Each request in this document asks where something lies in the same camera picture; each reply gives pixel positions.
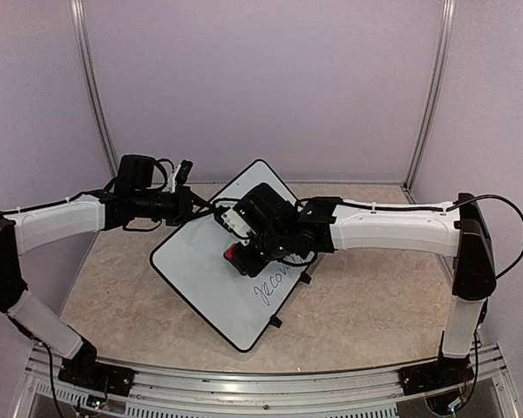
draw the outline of purple-tinted backdrop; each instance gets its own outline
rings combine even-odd
[[[398,182],[418,135],[443,1],[87,2],[118,154],[228,180]]]
[[[499,193],[523,210],[523,0],[460,1],[418,201],[457,192]],[[496,266],[520,250],[520,221],[501,203],[481,203]],[[523,262],[500,280],[485,331],[500,344],[523,403]]]
[[[67,1],[0,0],[0,208],[62,199],[108,180]],[[23,256],[31,291],[56,312],[91,242]],[[31,344],[0,314],[0,418]]]

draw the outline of black border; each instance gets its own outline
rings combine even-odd
[[[250,167],[252,167],[254,164],[260,163],[260,162],[265,164],[266,167],[279,179],[279,181],[281,181],[281,183],[290,192],[290,194],[292,194],[293,197],[295,199],[297,199],[297,197],[295,196],[293,191],[289,189],[289,187],[285,184],[284,181],[282,181],[281,177],[279,177],[279,175],[275,172],[275,170],[273,168],[271,168],[271,166],[267,163],[267,161],[265,161],[264,159],[258,158],[257,160],[253,161],[248,167],[246,167],[244,170],[242,170],[240,173],[238,173],[232,180],[230,180],[222,189],[220,189],[215,195],[213,195],[211,197],[211,199],[209,199],[209,201],[212,201],[217,196],[219,196],[222,192],[225,191],[225,189],[227,189],[232,183],[234,183],[242,174],[247,172],[250,169]],[[223,337],[231,346],[233,346],[233,348],[236,351],[238,351],[240,353],[248,353],[250,350],[252,350],[252,348],[254,348],[254,346],[257,344],[257,342],[262,337],[263,333],[265,333],[265,331],[268,329],[268,327],[270,325],[270,321],[268,321],[267,325],[262,329],[262,331],[258,335],[258,338],[255,339],[255,341],[252,343],[252,345],[249,348],[247,348],[245,350],[238,348],[229,338],[227,338],[227,336],[224,333],[221,332],[221,330],[218,327],[216,327],[192,303],[190,303],[190,301],[188,299],[186,299],[186,297],[184,297],[184,295],[182,293],[180,293],[179,290],[168,280],[168,278],[153,264],[153,255],[155,254],[155,252],[157,252],[157,250],[159,250],[159,248],[161,248],[167,241],[169,241],[171,239],[171,237],[173,237],[184,225],[181,225],[178,228],[176,228],[176,230],[174,230],[168,237],[166,237],[160,244],[158,244],[154,250],[151,251],[151,253],[149,254],[149,264],[151,265],[153,270],[155,270],[157,272],[157,274],[176,292],[176,294],[178,294],[207,324],[209,324],[209,326],[212,329],[214,329],[217,332],[217,334],[219,334],[221,337]],[[308,268],[309,268],[309,266],[307,266],[303,271],[306,272],[308,270]],[[275,310],[274,315],[277,315],[279,313],[282,306],[287,302],[290,295],[294,292],[294,290],[298,286],[299,282],[300,282],[300,278],[290,288],[289,294],[285,297],[285,299],[283,299],[282,304]]]

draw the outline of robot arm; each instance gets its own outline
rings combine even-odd
[[[474,332],[496,287],[486,224],[475,202],[464,204],[472,198],[459,194],[460,206],[453,202],[384,206],[326,197],[304,199],[293,206],[261,184],[232,208],[215,208],[215,218],[243,237],[224,257],[250,277],[273,260],[287,262],[290,254],[308,259],[315,257],[311,254],[369,247],[453,257],[452,300],[438,360],[419,366],[417,372],[414,367],[402,371],[405,393],[412,394],[460,383],[462,377],[472,379],[469,352]],[[446,370],[456,372],[446,374]]]
[[[194,206],[210,207],[184,186],[192,163],[183,161],[170,178],[161,167],[165,184],[151,189],[155,166],[160,165],[153,158],[126,155],[110,185],[114,186],[113,192],[107,186],[65,202],[0,212],[0,311],[24,334],[44,342],[63,357],[58,376],[62,381],[103,391],[108,379],[108,392],[127,395],[133,371],[97,363],[95,347],[31,293],[22,278],[18,257],[73,235],[126,229],[136,218],[179,225],[199,216]]]

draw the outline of stone-patterned surface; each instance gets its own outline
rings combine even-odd
[[[205,198],[219,188],[193,186]],[[396,186],[291,189],[299,198],[405,202]],[[98,236],[62,317],[99,355],[199,370],[308,372],[382,366],[438,352],[450,292],[432,254],[369,249],[326,255],[312,283],[299,284],[283,306],[281,329],[269,327],[252,351],[241,354],[150,267],[150,252],[172,230]]]

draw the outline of white board with black border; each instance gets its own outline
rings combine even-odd
[[[262,160],[252,163],[212,199],[240,199],[264,182],[295,203],[295,195]],[[223,258],[236,241],[213,216],[206,216],[172,233],[153,250],[151,264],[209,325],[237,350],[247,352],[262,336],[306,267],[274,261],[255,278],[242,276]],[[290,260],[304,261],[300,257]]]

